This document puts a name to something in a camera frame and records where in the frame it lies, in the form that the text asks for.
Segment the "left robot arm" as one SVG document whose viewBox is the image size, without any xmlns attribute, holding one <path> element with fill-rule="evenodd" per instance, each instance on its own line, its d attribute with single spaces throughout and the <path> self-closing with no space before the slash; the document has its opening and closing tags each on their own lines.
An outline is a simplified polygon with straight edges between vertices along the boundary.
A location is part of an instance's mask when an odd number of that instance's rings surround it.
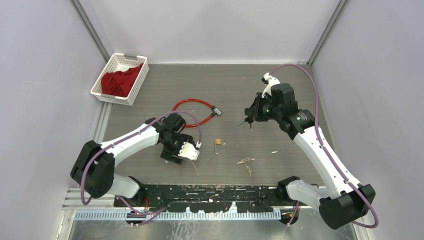
<svg viewBox="0 0 424 240">
<path fill-rule="evenodd" d="M 187 125 L 182 114 L 182 111 L 172 111 L 150 118 L 115 139 L 86 142 L 70 171 L 70 177 L 80 186 L 81 203 L 86 206 L 93 199 L 111 194 L 127 206 L 145 204 L 148 198 L 146 186 L 133 176 L 117 174 L 116 167 L 146 148 L 161 144 L 160 157 L 179 165 L 185 159 L 197 160 L 202 137 L 194 140 L 182 132 Z"/>
</svg>

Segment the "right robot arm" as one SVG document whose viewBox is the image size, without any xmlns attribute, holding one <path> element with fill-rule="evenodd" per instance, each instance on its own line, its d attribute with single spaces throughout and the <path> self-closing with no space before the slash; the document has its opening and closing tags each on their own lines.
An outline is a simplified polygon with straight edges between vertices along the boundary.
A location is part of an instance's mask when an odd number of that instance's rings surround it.
<svg viewBox="0 0 424 240">
<path fill-rule="evenodd" d="M 298 107 L 294 89 L 288 83 L 277 83 L 257 92 L 244 114 L 249 124 L 276 121 L 309 158 L 324 182 L 325 187 L 318 188 L 297 176 L 279 181 L 276 196 L 281 204 L 304 203 L 316 210 L 333 230 L 375 213 L 371 207 L 375 189 L 371 184 L 362 184 L 347 170 L 328 145 L 314 115 Z"/>
</svg>

